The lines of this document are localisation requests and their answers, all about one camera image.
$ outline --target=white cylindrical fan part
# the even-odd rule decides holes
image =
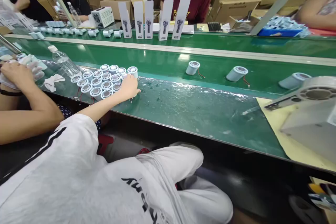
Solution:
[[[94,79],[91,81],[91,85],[92,85],[93,87],[100,86],[102,83],[103,83],[103,81],[101,80],[101,78],[94,78]]]
[[[226,76],[226,79],[232,82],[237,82],[248,74],[248,70],[245,67],[235,66]]]
[[[311,78],[310,75],[305,73],[293,73],[291,76],[288,76],[286,79],[279,81],[279,86],[285,89],[296,89],[299,88],[306,79]]]
[[[190,61],[188,63],[188,67],[187,67],[187,70],[185,72],[188,75],[194,75],[197,72],[197,70],[199,69],[200,66],[201,66],[201,64],[198,63],[197,61]]]
[[[100,96],[102,93],[102,88],[101,87],[93,87],[90,91],[91,97],[95,98],[97,101],[102,100],[102,97]]]

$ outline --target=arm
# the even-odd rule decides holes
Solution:
[[[21,11],[27,9],[30,5],[30,0],[17,0],[15,3],[15,10]]]
[[[140,92],[138,88],[137,79],[128,74],[127,77],[122,81],[121,89],[111,95],[109,98],[101,100],[85,109],[79,111],[77,114],[83,114],[90,117],[93,121],[98,121],[103,115],[105,115],[111,108],[131,99]]]
[[[328,0],[307,0],[296,15],[300,23],[308,27],[336,30],[336,14],[318,15]]]
[[[1,145],[48,132],[64,119],[53,100],[36,86],[31,70],[25,65],[5,63],[1,72],[22,91],[32,109],[0,111]]]

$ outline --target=white glove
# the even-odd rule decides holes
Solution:
[[[21,65],[27,65],[27,68],[31,69],[31,71],[33,73],[34,80],[37,81],[44,76],[44,72],[41,71],[43,69],[43,67],[41,67],[41,66],[37,67],[39,62],[38,61],[33,61],[32,62],[31,58],[32,58],[31,56],[26,56],[26,57],[23,57],[23,58],[19,59],[18,62]],[[16,60],[11,59],[8,62],[11,63],[11,62],[14,62],[14,61],[16,61]],[[7,87],[10,87],[12,89],[19,90],[18,87],[15,86],[14,83],[12,83],[9,79],[7,79],[6,76],[3,75],[3,73],[0,74],[0,83],[4,84]]]

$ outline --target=yellow paper sheet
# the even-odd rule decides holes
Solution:
[[[325,159],[321,155],[317,154],[313,150],[307,148],[303,144],[280,132],[280,128],[285,122],[289,114],[296,109],[294,105],[284,107],[274,111],[268,111],[264,108],[266,103],[270,100],[264,98],[257,98],[259,106],[266,116],[269,124],[271,125],[276,137],[279,140],[280,145],[283,147],[287,156],[294,160],[304,164],[316,166],[322,169],[327,169],[336,172],[336,164]]]

